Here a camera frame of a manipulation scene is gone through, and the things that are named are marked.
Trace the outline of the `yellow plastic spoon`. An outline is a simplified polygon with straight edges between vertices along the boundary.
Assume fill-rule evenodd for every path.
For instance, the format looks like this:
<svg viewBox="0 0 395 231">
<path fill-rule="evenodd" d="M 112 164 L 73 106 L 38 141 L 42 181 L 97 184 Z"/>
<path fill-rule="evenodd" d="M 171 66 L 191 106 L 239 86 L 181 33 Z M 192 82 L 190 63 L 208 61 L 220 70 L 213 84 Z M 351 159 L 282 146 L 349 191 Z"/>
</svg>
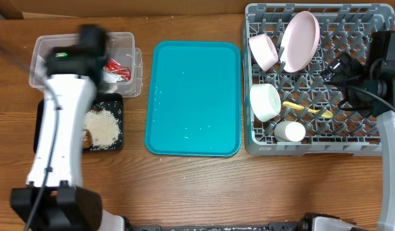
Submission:
<svg viewBox="0 0 395 231">
<path fill-rule="evenodd" d="M 282 102 L 282 105 L 284 107 L 288 107 L 294 110 L 306 110 L 307 112 L 311 113 L 311 114 L 315 114 L 318 115 L 319 117 L 323 117 L 326 119 L 331 119 L 333 117 L 333 114 L 329 111 L 329 110 L 314 110 L 314 109 L 310 109 L 308 107 L 304 107 L 302 105 L 298 105 L 289 101 L 284 101 Z"/>
</svg>

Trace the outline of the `large white plate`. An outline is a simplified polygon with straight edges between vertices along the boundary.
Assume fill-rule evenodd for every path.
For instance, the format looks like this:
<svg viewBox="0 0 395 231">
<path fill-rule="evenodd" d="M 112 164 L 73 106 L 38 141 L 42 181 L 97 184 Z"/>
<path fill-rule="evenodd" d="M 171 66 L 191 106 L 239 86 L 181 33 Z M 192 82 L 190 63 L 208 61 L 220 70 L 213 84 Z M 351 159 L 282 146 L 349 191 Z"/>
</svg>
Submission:
<svg viewBox="0 0 395 231">
<path fill-rule="evenodd" d="M 312 60 L 320 41 L 317 18 L 308 11 L 298 13 L 289 22 L 281 41 L 283 52 L 280 61 L 284 71 L 295 73 L 304 69 Z"/>
</svg>

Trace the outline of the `white paper cup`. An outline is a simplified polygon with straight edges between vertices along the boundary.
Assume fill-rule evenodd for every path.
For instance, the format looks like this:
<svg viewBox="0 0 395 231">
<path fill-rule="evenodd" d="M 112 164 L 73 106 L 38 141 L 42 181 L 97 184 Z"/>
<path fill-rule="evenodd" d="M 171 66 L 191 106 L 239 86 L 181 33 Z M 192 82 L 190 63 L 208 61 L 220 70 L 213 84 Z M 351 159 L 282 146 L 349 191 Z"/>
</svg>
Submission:
<svg viewBox="0 0 395 231">
<path fill-rule="evenodd" d="M 281 142 L 299 142 L 304 139 L 305 135 L 305 127 L 295 121 L 282 121 L 277 124 L 274 130 L 275 138 Z"/>
</svg>

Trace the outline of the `small white bowl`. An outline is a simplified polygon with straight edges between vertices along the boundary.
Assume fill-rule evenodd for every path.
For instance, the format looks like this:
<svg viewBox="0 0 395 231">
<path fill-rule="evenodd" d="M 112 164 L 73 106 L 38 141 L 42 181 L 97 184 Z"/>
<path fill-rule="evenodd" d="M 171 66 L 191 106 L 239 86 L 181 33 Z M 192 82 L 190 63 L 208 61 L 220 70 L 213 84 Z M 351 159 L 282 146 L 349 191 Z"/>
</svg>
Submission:
<svg viewBox="0 0 395 231">
<path fill-rule="evenodd" d="M 276 88 L 269 84 L 255 84 L 249 92 L 250 105 L 254 115 L 266 122 L 278 116 L 281 111 L 281 101 Z"/>
</svg>

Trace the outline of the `white bowl with rice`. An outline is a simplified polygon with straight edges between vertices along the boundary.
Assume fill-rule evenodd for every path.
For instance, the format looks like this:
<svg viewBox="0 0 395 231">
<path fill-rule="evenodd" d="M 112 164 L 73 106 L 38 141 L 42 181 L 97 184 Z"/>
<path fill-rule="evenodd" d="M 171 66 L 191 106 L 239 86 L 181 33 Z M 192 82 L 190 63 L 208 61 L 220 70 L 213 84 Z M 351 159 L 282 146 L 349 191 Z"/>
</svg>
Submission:
<svg viewBox="0 0 395 231">
<path fill-rule="evenodd" d="M 249 46 L 255 61 L 263 71 L 269 70 L 278 62 L 277 50 L 266 34 L 251 37 Z"/>
</svg>

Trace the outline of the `red wrapper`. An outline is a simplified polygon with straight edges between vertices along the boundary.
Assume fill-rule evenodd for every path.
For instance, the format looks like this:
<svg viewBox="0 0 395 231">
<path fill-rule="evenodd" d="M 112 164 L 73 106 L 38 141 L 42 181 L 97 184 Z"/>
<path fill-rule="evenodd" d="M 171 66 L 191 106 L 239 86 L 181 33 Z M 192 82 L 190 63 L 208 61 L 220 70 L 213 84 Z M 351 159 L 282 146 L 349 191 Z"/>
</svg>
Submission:
<svg viewBox="0 0 395 231">
<path fill-rule="evenodd" d="M 103 67 L 103 70 L 109 75 L 109 82 L 116 83 L 118 81 L 130 81 L 132 79 L 132 73 L 128 67 L 125 67 L 115 61 L 115 59 L 108 59 L 107 64 Z"/>
</svg>

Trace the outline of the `pile of rice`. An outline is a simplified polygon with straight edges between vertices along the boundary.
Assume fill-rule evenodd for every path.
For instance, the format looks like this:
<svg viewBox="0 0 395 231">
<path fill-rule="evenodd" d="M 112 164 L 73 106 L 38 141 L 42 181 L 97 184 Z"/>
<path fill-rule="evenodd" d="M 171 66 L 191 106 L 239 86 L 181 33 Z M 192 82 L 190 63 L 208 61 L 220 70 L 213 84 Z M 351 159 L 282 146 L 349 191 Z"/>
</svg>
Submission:
<svg viewBox="0 0 395 231">
<path fill-rule="evenodd" d="M 91 146 L 96 149 L 110 149 L 119 141 L 119 121 L 109 110 L 90 110 L 85 115 L 84 128 L 90 133 Z"/>
</svg>

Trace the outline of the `brown food chunk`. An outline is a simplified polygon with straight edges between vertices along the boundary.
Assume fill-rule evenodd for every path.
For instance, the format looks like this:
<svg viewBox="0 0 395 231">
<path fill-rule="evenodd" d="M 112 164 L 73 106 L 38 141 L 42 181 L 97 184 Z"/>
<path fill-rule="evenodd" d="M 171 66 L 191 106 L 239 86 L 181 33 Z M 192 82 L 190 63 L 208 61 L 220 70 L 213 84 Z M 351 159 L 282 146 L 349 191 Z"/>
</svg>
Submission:
<svg viewBox="0 0 395 231">
<path fill-rule="evenodd" d="M 92 145 L 92 137 L 91 137 L 91 133 L 89 130 L 85 129 L 83 131 L 82 145 L 83 145 L 83 149 L 90 148 Z"/>
</svg>

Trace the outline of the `white napkin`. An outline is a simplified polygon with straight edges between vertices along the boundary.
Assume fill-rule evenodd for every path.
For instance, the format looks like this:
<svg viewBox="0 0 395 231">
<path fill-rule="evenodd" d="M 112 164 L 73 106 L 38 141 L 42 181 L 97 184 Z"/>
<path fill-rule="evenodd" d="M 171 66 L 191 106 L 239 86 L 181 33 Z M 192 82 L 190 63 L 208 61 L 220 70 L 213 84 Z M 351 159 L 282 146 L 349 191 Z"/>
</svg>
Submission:
<svg viewBox="0 0 395 231">
<path fill-rule="evenodd" d="M 116 83 L 121 79 L 121 76 L 114 73 L 103 72 L 103 79 L 106 83 L 104 93 L 114 93 L 118 89 Z"/>
</svg>

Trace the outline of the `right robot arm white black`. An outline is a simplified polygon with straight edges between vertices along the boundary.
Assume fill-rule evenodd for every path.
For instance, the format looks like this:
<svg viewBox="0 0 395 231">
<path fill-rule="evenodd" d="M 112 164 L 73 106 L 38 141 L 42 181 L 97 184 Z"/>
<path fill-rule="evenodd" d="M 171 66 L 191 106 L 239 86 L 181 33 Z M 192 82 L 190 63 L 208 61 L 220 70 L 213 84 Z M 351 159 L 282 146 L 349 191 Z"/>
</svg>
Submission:
<svg viewBox="0 0 395 231">
<path fill-rule="evenodd" d="M 338 104 L 363 117 L 376 118 L 383 164 L 383 194 L 378 230 L 395 230 L 395 31 L 371 34 L 365 64 L 348 53 L 339 54 L 321 76 L 345 98 Z"/>
</svg>

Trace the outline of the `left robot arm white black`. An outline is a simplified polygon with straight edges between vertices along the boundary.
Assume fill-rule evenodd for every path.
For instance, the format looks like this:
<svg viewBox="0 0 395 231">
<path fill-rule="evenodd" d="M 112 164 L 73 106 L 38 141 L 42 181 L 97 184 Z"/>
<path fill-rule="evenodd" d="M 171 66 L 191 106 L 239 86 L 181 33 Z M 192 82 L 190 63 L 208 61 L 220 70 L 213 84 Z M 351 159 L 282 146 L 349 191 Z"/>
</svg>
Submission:
<svg viewBox="0 0 395 231">
<path fill-rule="evenodd" d="M 83 127 L 103 85 L 106 48 L 55 47 L 45 61 L 39 143 L 26 187 L 12 190 L 10 205 L 25 230 L 129 230 L 124 217 L 103 209 L 98 193 L 83 188 Z"/>
</svg>

